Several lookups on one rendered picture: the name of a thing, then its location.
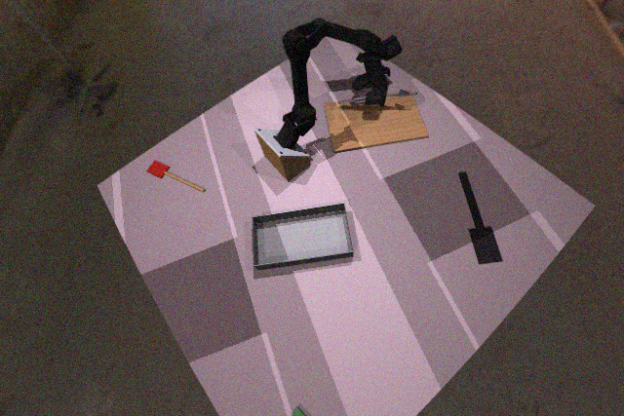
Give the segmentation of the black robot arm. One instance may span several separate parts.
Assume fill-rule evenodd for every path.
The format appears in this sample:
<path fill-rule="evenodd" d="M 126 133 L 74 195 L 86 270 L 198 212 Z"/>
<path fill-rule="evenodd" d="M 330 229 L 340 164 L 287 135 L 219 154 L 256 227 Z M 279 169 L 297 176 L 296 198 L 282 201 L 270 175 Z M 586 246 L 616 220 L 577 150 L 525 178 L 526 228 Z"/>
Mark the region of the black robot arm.
<path fill-rule="evenodd" d="M 368 72 L 380 69 L 380 60 L 387 61 L 402 53 L 402 47 L 394 35 L 381 42 L 380 37 L 368 30 L 352 29 L 321 18 L 289 30 L 283 37 L 283 43 L 291 64 L 294 105 L 292 111 L 283 115 L 285 123 L 278 135 L 273 135 L 283 148 L 295 149 L 299 136 L 309 132 L 317 120 L 316 109 L 309 103 L 306 63 L 310 51 L 324 37 L 354 44 L 364 50 L 356 60 L 363 62 Z"/>

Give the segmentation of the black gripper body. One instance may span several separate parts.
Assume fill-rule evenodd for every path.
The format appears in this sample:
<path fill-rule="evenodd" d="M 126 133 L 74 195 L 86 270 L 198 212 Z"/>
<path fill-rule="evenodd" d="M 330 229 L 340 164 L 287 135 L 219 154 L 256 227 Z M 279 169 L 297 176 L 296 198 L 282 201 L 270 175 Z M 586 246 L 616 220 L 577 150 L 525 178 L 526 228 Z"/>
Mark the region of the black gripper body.
<path fill-rule="evenodd" d="M 370 86 L 372 87 L 371 91 L 367 92 L 365 102 L 366 105 L 379 104 L 383 103 L 385 100 L 385 91 L 384 86 L 386 84 L 387 75 L 390 76 L 390 68 L 387 66 L 383 66 L 373 72 L 366 71 L 366 78 L 368 78 Z"/>

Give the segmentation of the red spatula with wooden handle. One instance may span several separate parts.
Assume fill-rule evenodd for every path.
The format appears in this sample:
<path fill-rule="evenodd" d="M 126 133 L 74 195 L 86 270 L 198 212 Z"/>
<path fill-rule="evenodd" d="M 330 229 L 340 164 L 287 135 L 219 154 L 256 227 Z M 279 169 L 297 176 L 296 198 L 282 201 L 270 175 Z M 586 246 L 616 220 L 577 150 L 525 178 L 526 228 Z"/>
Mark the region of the red spatula with wooden handle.
<path fill-rule="evenodd" d="M 150 172 L 150 173 L 152 173 L 155 176 L 160 177 L 160 178 L 162 178 L 166 174 L 166 175 L 168 175 L 168 176 L 170 176 L 170 177 L 172 177 L 174 179 L 177 179 L 177 180 L 181 181 L 184 184 L 187 184 L 187 185 L 189 185 L 189 186 L 191 186 L 193 188 L 196 188 L 196 189 L 198 189 L 198 190 L 200 190 L 202 192 L 205 192 L 205 189 L 203 189 L 202 187 L 197 186 L 197 185 L 195 185 L 195 184 L 193 184 L 191 182 L 188 182 L 188 181 L 186 181 L 186 180 L 184 180 L 184 179 L 182 179 L 182 178 L 180 178 L 180 177 L 178 177 L 178 176 L 176 176 L 174 174 L 171 174 L 171 173 L 167 172 L 168 169 L 169 169 L 169 166 L 167 166 L 167 165 L 165 165 L 163 163 L 158 163 L 158 162 L 155 161 L 146 171 L 148 171 L 148 172 Z"/>

